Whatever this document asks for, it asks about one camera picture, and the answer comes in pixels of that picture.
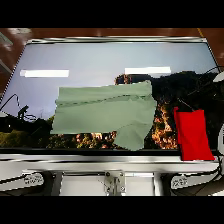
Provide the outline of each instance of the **metal bracket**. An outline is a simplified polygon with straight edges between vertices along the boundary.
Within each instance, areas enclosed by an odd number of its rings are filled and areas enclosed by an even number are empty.
[[[124,196],[126,192],[125,172],[122,170],[105,171],[104,186],[107,196]]]

